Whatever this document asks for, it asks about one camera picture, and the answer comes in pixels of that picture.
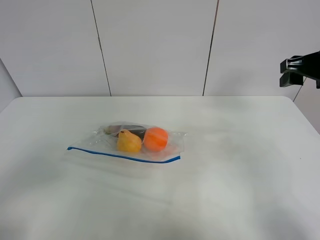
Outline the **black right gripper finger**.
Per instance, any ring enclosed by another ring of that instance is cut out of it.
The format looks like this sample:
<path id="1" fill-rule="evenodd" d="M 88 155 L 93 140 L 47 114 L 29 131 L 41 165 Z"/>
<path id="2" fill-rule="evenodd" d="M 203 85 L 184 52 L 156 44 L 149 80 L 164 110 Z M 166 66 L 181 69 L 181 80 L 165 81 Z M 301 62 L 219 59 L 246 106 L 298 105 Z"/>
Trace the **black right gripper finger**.
<path id="1" fill-rule="evenodd" d="M 304 85 L 304 77 L 315 80 L 316 88 L 320 88 L 320 71 L 319 70 L 286 70 L 282 73 L 279 80 L 281 88 L 289 87 L 292 85 Z"/>
<path id="2" fill-rule="evenodd" d="M 303 56 L 293 56 L 280 63 L 280 73 L 318 74 L 320 72 L 320 52 Z"/>

